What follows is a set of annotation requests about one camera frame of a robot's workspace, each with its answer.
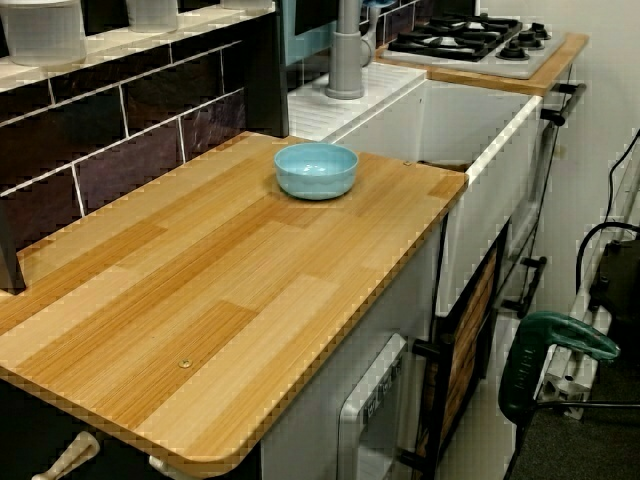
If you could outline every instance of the dark purple tile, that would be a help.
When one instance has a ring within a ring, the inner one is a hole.
[[[304,67],[302,66],[302,61],[292,63],[291,65],[286,67],[287,91],[290,92],[304,85],[304,82],[302,80],[303,71]]]
[[[416,23],[427,23],[433,16],[434,0],[419,0],[416,3]]]
[[[178,2],[178,10],[180,12],[189,12],[191,10],[197,10],[198,8],[218,5],[219,3],[220,0],[180,0]]]
[[[126,57],[83,68],[51,79],[56,101],[66,100],[101,87],[169,65],[169,46],[152,48]]]
[[[380,47],[384,42],[384,27],[386,23],[387,16],[380,15],[378,18],[378,25],[376,25],[376,48]]]
[[[0,128],[0,189],[10,188],[124,138],[113,88]]]
[[[4,38],[4,28],[2,28],[2,22],[0,22],[0,58],[9,56],[9,48]]]
[[[86,213],[126,195],[181,163],[176,122],[78,163],[78,182]]]
[[[244,91],[221,98],[182,119],[187,161],[246,130]]]
[[[244,67],[247,55],[242,43],[237,43],[222,50],[224,66],[224,93],[235,92],[245,86]]]
[[[123,85],[129,132],[139,132],[222,94],[220,52]]]
[[[399,8],[386,15],[387,23],[385,25],[385,43],[389,43],[398,37],[398,33],[406,33],[413,30],[413,14],[412,5]]]
[[[0,93],[0,122],[51,105],[46,80]]]
[[[222,47],[233,42],[245,39],[253,27],[253,21],[240,22],[224,28],[218,28],[202,35],[195,35],[171,44],[173,61],[208,52],[214,48]]]
[[[303,83],[313,82],[316,78],[329,73],[331,49],[327,48],[304,59]]]
[[[129,26],[126,0],[82,0],[87,35]]]
[[[18,250],[81,217],[70,168],[4,197],[2,202]]]

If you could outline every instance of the faucet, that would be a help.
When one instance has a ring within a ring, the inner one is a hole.
[[[361,36],[361,0],[340,0],[338,24],[333,33],[327,96],[339,100],[364,96],[362,68],[371,63],[376,51],[380,11],[394,3],[395,0],[364,0],[364,6],[369,7],[369,30]]]

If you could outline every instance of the kitchen sink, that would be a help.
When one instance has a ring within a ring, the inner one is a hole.
[[[325,78],[290,94],[291,135],[465,168],[468,188],[449,213],[436,301],[446,317],[532,181],[542,98],[425,80],[411,68],[369,68],[369,78],[385,79],[384,94],[367,87],[367,75],[370,95],[360,100],[314,97]]]

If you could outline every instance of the gas stove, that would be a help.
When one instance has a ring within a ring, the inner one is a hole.
[[[541,23],[525,28],[515,18],[446,15],[399,34],[382,57],[528,79],[563,42]]]

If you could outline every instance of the shelf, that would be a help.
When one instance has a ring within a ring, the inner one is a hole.
[[[0,58],[0,93],[117,60],[161,45],[171,45],[180,40],[261,17],[274,11],[275,4],[272,4],[269,10],[256,14],[248,14],[244,10],[224,9],[220,5],[214,5],[180,14],[178,29],[174,32],[138,33],[132,32],[128,28],[111,30],[87,37],[87,58],[82,62],[67,65],[25,67],[12,63],[9,57]]]

